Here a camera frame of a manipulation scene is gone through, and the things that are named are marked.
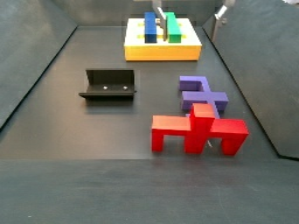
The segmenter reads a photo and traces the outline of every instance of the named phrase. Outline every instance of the dark gray wall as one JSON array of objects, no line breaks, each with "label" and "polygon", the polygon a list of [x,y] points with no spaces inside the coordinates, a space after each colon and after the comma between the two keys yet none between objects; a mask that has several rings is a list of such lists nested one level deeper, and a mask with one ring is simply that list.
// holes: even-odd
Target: dark gray wall
[{"label": "dark gray wall", "polygon": [[[152,10],[150,1],[133,0],[51,0],[74,19],[78,25],[126,25],[128,18],[140,18]],[[162,9],[186,16],[196,25],[202,25],[220,0],[162,1]]]},{"label": "dark gray wall", "polygon": [[0,5],[1,128],[75,24],[50,1],[1,0]]},{"label": "dark gray wall", "polygon": [[220,57],[277,153],[299,158],[299,10],[280,0],[237,0],[224,18]]}]

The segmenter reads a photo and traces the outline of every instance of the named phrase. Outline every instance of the block leg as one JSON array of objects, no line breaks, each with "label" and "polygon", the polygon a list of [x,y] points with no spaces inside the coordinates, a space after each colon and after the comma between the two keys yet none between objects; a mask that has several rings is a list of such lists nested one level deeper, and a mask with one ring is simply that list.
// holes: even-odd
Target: block leg
[{"label": "block leg", "polygon": [[152,151],[164,150],[164,135],[152,132]]},{"label": "block leg", "polygon": [[245,138],[222,138],[220,142],[221,152],[226,156],[234,156]]},{"label": "block leg", "polygon": [[201,154],[205,145],[205,139],[197,135],[186,135],[184,138],[184,152],[190,154]]}]

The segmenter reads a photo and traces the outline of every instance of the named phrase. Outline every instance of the blue block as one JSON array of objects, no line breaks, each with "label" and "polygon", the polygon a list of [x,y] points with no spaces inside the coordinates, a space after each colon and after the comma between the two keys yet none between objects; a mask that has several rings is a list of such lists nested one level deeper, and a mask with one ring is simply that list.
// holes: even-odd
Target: blue block
[{"label": "blue block", "polygon": [[156,43],[154,13],[144,13],[144,42]]}]

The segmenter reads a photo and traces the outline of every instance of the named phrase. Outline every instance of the red block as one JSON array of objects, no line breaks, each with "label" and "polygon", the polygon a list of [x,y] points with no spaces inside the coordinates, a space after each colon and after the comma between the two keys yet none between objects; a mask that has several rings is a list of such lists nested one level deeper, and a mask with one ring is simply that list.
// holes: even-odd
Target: red block
[{"label": "red block", "polygon": [[152,151],[162,151],[164,135],[184,136],[184,152],[200,154],[209,137],[221,138],[224,155],[233,156],[248,136],[242,120],[214,119],[212,106],[193,103],[189,117],[154,115]]}]

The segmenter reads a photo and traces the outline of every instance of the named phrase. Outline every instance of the black holder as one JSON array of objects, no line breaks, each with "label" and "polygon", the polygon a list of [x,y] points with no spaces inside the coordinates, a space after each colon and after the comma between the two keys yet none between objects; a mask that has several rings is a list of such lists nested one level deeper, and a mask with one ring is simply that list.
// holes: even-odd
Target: black holder
[{"label": "black holder", "polygon": [[101,98],[133,98],[134,70],[86,69],[88,90],[78,96],[88,100]]}]

